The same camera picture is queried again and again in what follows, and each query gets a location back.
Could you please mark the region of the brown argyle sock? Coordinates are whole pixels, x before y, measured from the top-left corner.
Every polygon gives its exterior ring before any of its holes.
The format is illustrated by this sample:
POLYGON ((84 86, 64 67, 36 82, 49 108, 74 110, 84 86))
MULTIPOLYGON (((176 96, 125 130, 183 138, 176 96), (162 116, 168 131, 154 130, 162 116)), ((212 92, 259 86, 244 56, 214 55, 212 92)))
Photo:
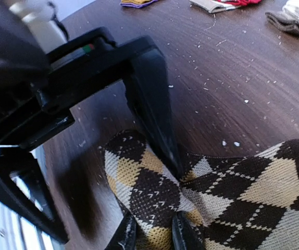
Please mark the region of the brown argyle sock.
POLYGON ((104 147, 109 187, 137 223, 136 249, 173 249, 178 212, 195 235, 191 249, 299 249, 299 139, 246 157, 180 152, 176 178, 138 131, 104 147))

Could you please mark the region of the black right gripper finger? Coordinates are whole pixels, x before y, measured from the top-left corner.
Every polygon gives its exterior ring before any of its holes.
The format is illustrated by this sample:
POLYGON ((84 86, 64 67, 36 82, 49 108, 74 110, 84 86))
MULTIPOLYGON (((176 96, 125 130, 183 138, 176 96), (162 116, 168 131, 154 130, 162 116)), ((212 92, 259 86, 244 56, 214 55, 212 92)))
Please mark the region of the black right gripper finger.
POLYGON ((0 151, 0 202, 60 244, 69 236, 38 160, 27 151, 0 151))
POLYGON ((136 226, 135 218, 126 213, 105 250, 135 250, 136 226))
POLYGON ((175 250, 204 248, 182 211, 177 212, 172 219, 172 241, 175 250))
POLYGON ((131 66, 132 72, 123 78, 128 107, 153 152, 179 179, 183 167, 172 125, 165 59, 161 52, 146 52, 132 59, 131 66))

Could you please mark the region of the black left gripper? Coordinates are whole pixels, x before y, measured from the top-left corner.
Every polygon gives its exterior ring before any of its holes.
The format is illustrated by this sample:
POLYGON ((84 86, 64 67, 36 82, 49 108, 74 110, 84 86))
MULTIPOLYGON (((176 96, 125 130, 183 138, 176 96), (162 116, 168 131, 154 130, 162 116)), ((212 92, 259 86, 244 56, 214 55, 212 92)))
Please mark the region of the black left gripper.
POLYGON ((104 27, 48 53, 50 63, 71 56, 36 81, 0 90, 0 145, 30 150, 74 123, 70 109, 132 72, 131 60, 161 52, 149 36, 117 45, 104 27))

